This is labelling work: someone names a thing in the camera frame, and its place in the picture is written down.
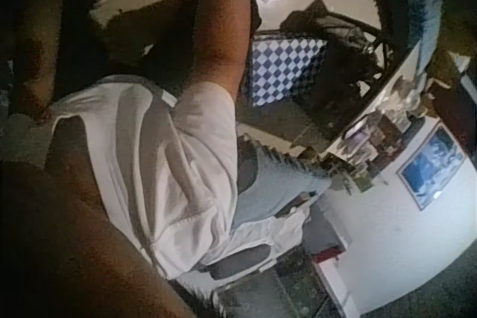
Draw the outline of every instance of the photo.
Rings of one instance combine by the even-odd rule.
[[[440,124],[412,160],[402,167],[399,176],[423,210],[439,197],[464,159],[454,138]]]

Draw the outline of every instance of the skin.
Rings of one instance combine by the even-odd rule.
[[[14,112],[41,118],[51,101],[61,1],[27,3]],[[192,82],[217,83],[235,100],[249,37],[250,0],[200,0]],[[50,317],[193,317],[107,220],[80,118],[59,122],[44,171],[22,163],[2,169],[4,262],[11,302],[22,300],[17,309]]]

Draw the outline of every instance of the person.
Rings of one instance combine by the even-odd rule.
[[[10,200],[25,195],[18,177],[32,176],[27,196],[56,197],[53,206],[71,200],[69,208],[78,210],[72,221],[71,212],[66,220],[60,207],[52,209],[49,220],[65,223],[65,235],[83,214],[104,216],[161,277],[174,279],[229,236],[237,200],[235,99],[250,0],[199,1],[190,85],[178,101],[142,77],[112,75],[51,105],[62,0],[50,1],[46,7],[47,0],[27,0],[18,29],[20,81],[1,146],[4,172],[15,174],[6,181],[16,183]],[[81,227],[91,238],[98,227],[88,234],[88,222]],[[59,244],[57,235],[51,239],[38,244]],[[71,249],[75,260],[81,248]],[[107,267],[120,251],[111,252]]]

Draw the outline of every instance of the checkered box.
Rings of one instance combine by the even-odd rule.
[[[326,41],[297,34],[253,39],[245,95],[253,106],[309,93],[326,55]]]

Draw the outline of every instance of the white wall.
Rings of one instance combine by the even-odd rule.
[[[406,295],[451,264],[477,237],[477,173],[467,159],[433,203],[420,211],[396,172],[437,121],[427,118],[405,152],[388,168],[385,186],[348,196],[329,193],[330,205],[353,242],[338,272],[360,312]]]

